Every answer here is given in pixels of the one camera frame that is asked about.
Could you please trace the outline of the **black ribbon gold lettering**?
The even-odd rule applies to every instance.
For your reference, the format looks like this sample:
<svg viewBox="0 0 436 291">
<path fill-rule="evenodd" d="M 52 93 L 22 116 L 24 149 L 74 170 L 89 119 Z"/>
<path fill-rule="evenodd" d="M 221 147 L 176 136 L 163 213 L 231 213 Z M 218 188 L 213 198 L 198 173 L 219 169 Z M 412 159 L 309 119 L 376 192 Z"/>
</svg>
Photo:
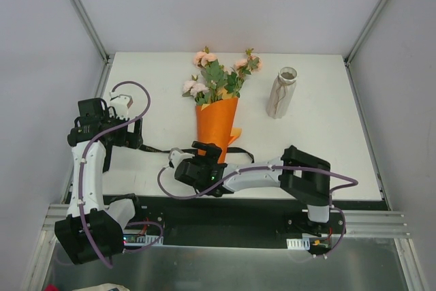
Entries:
<svg viewBox="0 0 436 291">
<path fill-rule="evenodd" d="M 201 143 L 199 141 L 193 141 L 193 143 L 191 144 L 192 147 L 191 148 L 187 148 L 187 149 L 181 149 L 182 151 L 189 153 L 189 154 L 194 154 L 194 155 L 198 155 L 199 154 L 199 150 L 206 150 L 206 145 L 204 146 L 200 146 L 200 144 L 204 144 Z M 165 153 L 165 154 L 169 154 L 170 150 L 161 150 L 161 149 L 157 149 L 148 145 L 145 145 L 142 143 L 142 145 L 140 146 L 139 149 L 135 149 L 135 150 L 140 150 L 140 151 L 144 151 L 147 153 Z M 250 152 L 248 152 L 247 150 L 240 148 L 240 147 L 228 147 L 227 149 L 227 153 L 243 153 L 249 156 L 251 163 L 255 162 L 255 158 L 254 155 Z M 110 161 L 111 161 L 111 156 L 112 156 L 112 148 L 111 149 L 106 149 L 106 156 L 104 159 L 104 165 L 103 165 L 103 173 L 107 172 L 110 168 Z"/>
</svg>

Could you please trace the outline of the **orange wrapping paper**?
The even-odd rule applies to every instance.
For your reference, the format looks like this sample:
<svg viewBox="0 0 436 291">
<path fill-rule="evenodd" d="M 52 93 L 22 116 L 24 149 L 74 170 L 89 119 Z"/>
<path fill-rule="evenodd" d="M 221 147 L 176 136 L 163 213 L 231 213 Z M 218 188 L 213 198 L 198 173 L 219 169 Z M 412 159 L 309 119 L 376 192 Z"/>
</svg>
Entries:
<svg viewBox="0 0 436 291">
<path fill-rule="evenodd" d="M 228 147 L 242 134 L 241 128 L 233 126 L 237 106 L 237 97 L 196 106 L 197 141 L 221 149 L 219 164 L 224 163 Z"/>
</svg>

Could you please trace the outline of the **pink flower stem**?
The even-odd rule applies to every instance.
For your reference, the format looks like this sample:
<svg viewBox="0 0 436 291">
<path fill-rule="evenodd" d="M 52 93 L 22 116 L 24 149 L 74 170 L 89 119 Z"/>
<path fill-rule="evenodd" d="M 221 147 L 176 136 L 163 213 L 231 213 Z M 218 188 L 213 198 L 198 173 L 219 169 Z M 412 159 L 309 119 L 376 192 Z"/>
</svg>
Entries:
<svg viewBox="0 0 436 291">
<path fill-rule="evenodd" d="M 182 88 L 183 97 L 192 97 L 197 106 L 202 106 L 207 103 L 206 96 L 209 88 L 202 82 L 198 75 L 192 75 L 191 79 L 184 82 Z"/>
<path fill-rule="evenodd" d="M 237 96 L 237 73 L 225 71 L 222 67 L 205 67 L 200 70 L 204 78 L 208 91 L 204 92 L 204 99 L 207 104 L 212 104 L 225 99 L 231 99 Z"/>
</svg>

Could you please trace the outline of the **peach flower stem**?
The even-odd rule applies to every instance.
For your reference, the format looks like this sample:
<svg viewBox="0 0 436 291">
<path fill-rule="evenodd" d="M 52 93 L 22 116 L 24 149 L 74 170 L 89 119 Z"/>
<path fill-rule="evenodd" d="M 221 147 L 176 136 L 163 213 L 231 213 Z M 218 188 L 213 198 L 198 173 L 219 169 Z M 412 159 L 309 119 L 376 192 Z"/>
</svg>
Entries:
<svg viewBox="0 0 436 291">
<path fill-rule="evenodd" d="M 211 66 L 211 67 L 222 67 L 225 71 L 227 71 L 227 69 L 220 64 L 217 55 L 213 54 L 210 52 L 210 50 L 208 49 L 208 47 L 206 46 L 202 51 L 197 52 L 194 59 L 193 59 L 193 63 L 194 65 L 198 68 L 199 70 L 199 78 L 200 78 L 200 82 L 205 84 L 204 78 L 201 75 L 201 69 Z"/>
<path fill-rule="evenodd" d="M 227 76 L 227 82 L 224 87 L 226 94 L 230 97 L 240 97 L 240 91 L 246 79 L 252 73 L 260 71 L 262 60 L 254 54 L 253 48 L 245 51 L 245 58 L 237 61 Z"/>
</svg>

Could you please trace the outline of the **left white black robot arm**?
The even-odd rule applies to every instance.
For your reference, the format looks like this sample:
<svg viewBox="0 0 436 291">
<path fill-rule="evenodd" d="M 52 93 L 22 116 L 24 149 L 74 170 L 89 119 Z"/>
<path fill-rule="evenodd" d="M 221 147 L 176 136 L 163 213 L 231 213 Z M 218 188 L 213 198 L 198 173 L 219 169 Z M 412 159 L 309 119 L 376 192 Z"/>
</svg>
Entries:
<svg viewBox="0 0 436 291">
<path fill-rule="evenodd" d="M 145 219 L 137 195 L 116 196 L 108 206 L 103 197 L 103 175 L 110 168 L 113 147 L 139 149 L 143 143 L 142 120 L 134 123 L 133 131 L 126 126 L 132 104 L 128 95 L 114 95 L 109 102 L 78 102 L 79 115 L 67 136 L 74 158 L 72 196 L 65 219 L 54 226 L 73 264 L 122 253 L 124 228 L 139 228 Z"/>
</svg>

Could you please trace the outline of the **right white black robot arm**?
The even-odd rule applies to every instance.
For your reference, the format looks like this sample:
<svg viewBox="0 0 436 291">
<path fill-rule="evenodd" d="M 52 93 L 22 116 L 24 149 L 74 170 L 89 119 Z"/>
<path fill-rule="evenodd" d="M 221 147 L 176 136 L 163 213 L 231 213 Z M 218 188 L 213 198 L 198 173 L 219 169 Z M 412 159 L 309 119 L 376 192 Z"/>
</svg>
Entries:
<svg viewBox="0 0 436 291">
<path fill-rule="evenodd" d="M 323 232 L 331 224 L 330 163 L 290 146 L 282 156 L 267 162 L 245 165 L 219 163 L 221 148 L 215 144 L 194 142 L 205 154 L 188 153 L 174 148 L 169 154 L 174 178 L 199 194 L 219 198 L 245 189 L 279 188 L 307 206 L 307 226 Z"/>
</svg>

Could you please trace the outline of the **beige ribbed vase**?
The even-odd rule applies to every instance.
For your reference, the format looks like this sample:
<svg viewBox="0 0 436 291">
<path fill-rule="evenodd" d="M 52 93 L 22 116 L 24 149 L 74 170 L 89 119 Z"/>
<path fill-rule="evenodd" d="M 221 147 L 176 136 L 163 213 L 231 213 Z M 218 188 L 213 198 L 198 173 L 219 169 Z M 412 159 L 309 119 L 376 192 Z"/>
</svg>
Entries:
<svg viewBox="0 0 436 291">
<path fill-rule="evenodd" d="M 297 71 L 292 67 L 283 67 L 275 78 L 266 113 L 273 119 L 281 119 L 285 116 L 297 85 Z"/>
</svg>

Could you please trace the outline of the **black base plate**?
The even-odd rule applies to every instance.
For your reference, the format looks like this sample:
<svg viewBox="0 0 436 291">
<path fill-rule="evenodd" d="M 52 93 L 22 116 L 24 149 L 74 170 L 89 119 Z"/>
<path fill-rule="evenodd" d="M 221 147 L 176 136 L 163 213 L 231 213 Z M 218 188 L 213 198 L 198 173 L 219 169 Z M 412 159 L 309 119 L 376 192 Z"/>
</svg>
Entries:
<svg viewBox="0 0 436 291">
<path fill-rule="evenodd" d="M 326 224 L 311 223 L 305 206 L 296 200 L 126 198 L 133 199 L 141 218 L 163 226 L 167 246 L 283 249 L 288 239 L 341 234 L 345 225 L 338 212 Z"/>
</svg>

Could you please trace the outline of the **aluminium frame rail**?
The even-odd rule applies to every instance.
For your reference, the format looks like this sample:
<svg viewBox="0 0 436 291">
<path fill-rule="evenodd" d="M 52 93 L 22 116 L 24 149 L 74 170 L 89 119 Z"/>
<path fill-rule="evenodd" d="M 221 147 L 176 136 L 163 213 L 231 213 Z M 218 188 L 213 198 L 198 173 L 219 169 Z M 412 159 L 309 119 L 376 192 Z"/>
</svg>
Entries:
<svg viewBox="0 0 436 291">
<path fill-rule="evenodd" d="M 68 204 L 50 204 L 42 230 L 53 231 L 55 223 L 66 218 Z M 346 237 L 410 239 L 405 215 L 395 211 L 343 210 Z"/>
</svg>

